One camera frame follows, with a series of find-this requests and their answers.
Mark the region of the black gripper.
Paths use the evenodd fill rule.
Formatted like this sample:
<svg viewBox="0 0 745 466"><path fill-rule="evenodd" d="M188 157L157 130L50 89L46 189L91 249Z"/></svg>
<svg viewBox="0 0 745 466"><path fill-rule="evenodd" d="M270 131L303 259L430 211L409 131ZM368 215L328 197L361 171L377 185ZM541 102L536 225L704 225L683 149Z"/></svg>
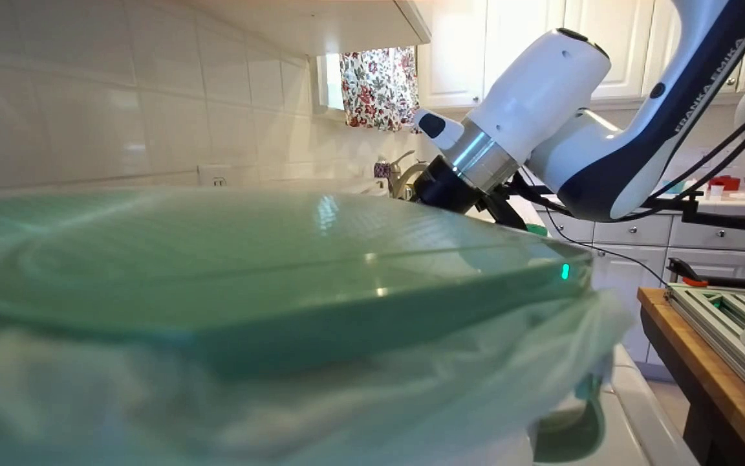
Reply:
<svg viewBox="0 0 745 466"><path fill-rule="evenodd" d="M469 211L470 206L480 206L483 197L470 189L443 154L436 154L414 180L414 201L451 208L451 211Z"/></svg>

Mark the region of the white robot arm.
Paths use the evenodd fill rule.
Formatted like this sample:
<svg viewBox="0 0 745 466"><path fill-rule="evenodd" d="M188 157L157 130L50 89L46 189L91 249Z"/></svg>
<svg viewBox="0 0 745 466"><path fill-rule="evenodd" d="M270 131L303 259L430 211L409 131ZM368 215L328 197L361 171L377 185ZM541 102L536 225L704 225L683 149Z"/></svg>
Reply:
<svg viewBox="0 0 745 466"><path fill-rule="evenodd" d="M677 48L624 122L607 118L612 102L598 95L610 53L572 27L541 32L466 115L416 111L414 126L434 144L434 161L414 199L466 211L527 168L583 219L636 215L745 56L745 0L670 3Z"/></svg>

